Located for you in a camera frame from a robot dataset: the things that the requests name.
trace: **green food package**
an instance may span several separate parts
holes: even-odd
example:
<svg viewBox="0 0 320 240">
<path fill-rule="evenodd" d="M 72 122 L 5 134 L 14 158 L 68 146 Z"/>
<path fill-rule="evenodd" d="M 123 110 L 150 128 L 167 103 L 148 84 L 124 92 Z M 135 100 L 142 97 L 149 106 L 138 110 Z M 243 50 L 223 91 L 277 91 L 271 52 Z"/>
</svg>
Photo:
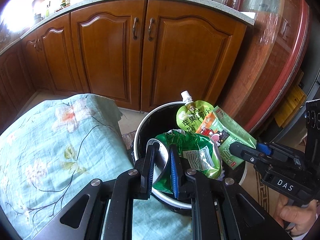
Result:
<svg viewBox="0 0 320 240">
<path fill-rule="evenodd" d="M 237 141 L 252 148 L 256 148 L 257 145 L 257 140 L 218 106 L 206 116 L 196 133 L 208 136 L 215 142 L 219 148 L 222 160 L 233 170 L 244 160 L 230 153 L 230 144 Z"/>
<path fill-rule="evenodd" d="M 215 143 L 201 134 L 183 130 L 170 130 L 156 136 L 169 151 L 171 144 L 176 144 L 180 157 L 189 160 L 190 167 L 201 171 L 208 178 L 215 179 L 221 173 L 221 157 Z M 171 193 L 171 168 L 167 167 L 165 174 L 153 187 L 157 190 Z"/>
<path fill-rule="evenodd" d="M 182 106 L 177 112 L 178 126 L 188 132 L 196 132 L 204 118 L 213 110 L 213 106 L 205 101 L 195 102 L 195 112 L 190 112 L 186 106 Z"/>
</svg>

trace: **orange package corner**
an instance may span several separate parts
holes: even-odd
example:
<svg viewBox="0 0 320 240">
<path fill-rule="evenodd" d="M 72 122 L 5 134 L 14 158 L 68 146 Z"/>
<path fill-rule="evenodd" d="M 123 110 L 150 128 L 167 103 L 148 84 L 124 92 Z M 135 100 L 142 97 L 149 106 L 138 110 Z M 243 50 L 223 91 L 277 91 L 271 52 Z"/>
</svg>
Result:
<svg viewBox="0 0 320 240">
<path fill-rule="evenodd" d="M 200 133 L 203 131 L 205 128 L 209 129 L 213 123 L 213 121 L 216 119 L 214 114 L 210 112 L 203 120 L 202 124 L 199 126 L 198 130 L 196 133 Z"/>
</svg>

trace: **white cap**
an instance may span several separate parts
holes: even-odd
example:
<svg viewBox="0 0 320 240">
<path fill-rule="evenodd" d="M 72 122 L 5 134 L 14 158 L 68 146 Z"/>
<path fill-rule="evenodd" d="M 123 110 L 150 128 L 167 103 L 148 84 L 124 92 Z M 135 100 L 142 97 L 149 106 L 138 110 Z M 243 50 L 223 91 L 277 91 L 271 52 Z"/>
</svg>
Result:
<svg viewBox="0 0 320 240">
<path fill-rule="evenodd" d="M 190 104 L 192 103 L 192 97 L 189 95 L 189 92 L 188 91 L 183 91 L 181 93 L 181 96 L 182 96 L 182 101 L 187 105 L 187 104 Z"/>
</svg>

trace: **bright light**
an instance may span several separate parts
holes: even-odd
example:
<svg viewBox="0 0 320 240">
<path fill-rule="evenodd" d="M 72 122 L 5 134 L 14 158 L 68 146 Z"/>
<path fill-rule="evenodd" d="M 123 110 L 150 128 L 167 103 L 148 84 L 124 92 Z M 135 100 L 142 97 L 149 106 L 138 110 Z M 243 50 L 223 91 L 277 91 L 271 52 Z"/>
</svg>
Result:
<svg viewBox="0 0 320 240">
<path fill-rule="evenodd" d="M 1 20 L 13 32 L 19 32 L 33 24 L 31 0 L 10 0 L 5 6 Z"/>
</svg>

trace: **human hand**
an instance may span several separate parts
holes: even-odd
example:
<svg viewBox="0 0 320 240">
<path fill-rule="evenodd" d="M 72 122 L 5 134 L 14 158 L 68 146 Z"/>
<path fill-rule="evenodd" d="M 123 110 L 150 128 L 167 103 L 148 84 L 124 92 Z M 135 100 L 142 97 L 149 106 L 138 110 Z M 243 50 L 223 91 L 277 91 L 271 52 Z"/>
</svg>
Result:
<svg viewBox="0 0 320 240">
<path fill-rule="evenodd" d="M 289 198 L 279 195 L 277 207 L 273 218 L 284 226 L 284 221 L 292 222 L 295 227 L 291 230 L 292 236 L 300 236 L 310 230 L 316 221 L 317 202 L 313 200 L 307 208 L 286 206 Z"/>
</svg>

